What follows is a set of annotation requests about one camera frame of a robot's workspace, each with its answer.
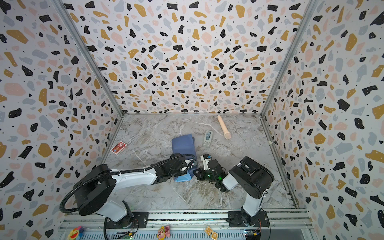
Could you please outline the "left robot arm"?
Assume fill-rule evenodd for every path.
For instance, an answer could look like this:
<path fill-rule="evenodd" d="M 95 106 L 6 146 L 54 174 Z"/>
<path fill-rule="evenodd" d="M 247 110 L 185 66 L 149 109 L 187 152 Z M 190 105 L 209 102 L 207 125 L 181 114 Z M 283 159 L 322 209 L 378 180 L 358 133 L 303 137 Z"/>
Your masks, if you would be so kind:
<path fill-rule="evenodd" d="M 70 212 L 77 212 L 81 216 L 103 216 L 115 228 L 126 228 L 133 223 L 142 228 L 128 203 L 115 201 L 114 194 L 122 189 L 161 184 L 186 175 L 195 166 L 196 160 L 192 154 L 176 153 L 167 160 L 142 169 L 114 170 L 106 164 L 99 165 L 73 187 L 70 196 L 75 197 L 77 207 Z"/>

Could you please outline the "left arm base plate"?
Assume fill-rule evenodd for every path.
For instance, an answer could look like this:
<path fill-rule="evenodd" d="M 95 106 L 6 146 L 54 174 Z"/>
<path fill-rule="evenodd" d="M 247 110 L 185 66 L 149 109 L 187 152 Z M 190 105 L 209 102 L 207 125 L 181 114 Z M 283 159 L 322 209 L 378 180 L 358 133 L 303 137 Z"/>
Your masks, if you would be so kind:
<path fill-rule="evenodd" d="M 145 229 L 147 227 L 148 219 L 149 212 L 132 212 L 117 222 L 106 218 L 104 229 Z"/>

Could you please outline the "blue wrapping paper sheet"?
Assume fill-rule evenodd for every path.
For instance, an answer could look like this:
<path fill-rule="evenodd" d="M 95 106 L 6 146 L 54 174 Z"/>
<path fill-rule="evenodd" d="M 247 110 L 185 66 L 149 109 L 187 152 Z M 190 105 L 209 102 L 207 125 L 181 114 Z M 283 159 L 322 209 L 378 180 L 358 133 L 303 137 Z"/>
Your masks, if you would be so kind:
<path fill-rule="evenodd" d="M 181 155 L 190 154 L 195 156 L 195 160 L 193 160 L 192 168 L 188 169 L 185 175 L 175 177 L 175 182 L 190 181 L 194 176 L 193 171 L 196 170 L 198 167 L 197 155 L 196 155 L 196 149 L 195 149 L 195 138 L 191 134 L 176 137 L 172 139 L 172 149 L 174 154 L 181 154 Z"/>

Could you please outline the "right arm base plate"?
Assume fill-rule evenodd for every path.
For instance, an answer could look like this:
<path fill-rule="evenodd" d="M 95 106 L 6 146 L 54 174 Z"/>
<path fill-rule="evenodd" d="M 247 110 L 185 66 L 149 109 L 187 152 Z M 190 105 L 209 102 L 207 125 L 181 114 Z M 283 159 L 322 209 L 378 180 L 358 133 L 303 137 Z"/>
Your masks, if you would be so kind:
<path fill-rule="evenodd" d="M 226 221 L 231 228 L 257 228 L 270 226 L 267 212 L 264 210 L 260 210 L 253 217 L 249 216 L 245 211 L 229 211 Z"/>

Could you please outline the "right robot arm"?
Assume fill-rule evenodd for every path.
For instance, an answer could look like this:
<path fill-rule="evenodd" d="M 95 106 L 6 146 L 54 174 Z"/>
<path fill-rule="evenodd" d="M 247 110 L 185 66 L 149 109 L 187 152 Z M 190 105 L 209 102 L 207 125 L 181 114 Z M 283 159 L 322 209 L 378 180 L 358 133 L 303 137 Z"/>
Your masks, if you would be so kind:
<path fill-rule="evenodd" d="M 203 155 L 201 160 L 204 166 L 193 171 L 198 181 L 208 181 L 222 193 L 236 186 L 241 186 L 247 193 L 241 210 L 228 212 L 227 222 L 230 227 L 261 226 L 262 202 L 275 180 L 272 172 L 249 157 L 244 157 L 228 173 L 208 154 Z"/>

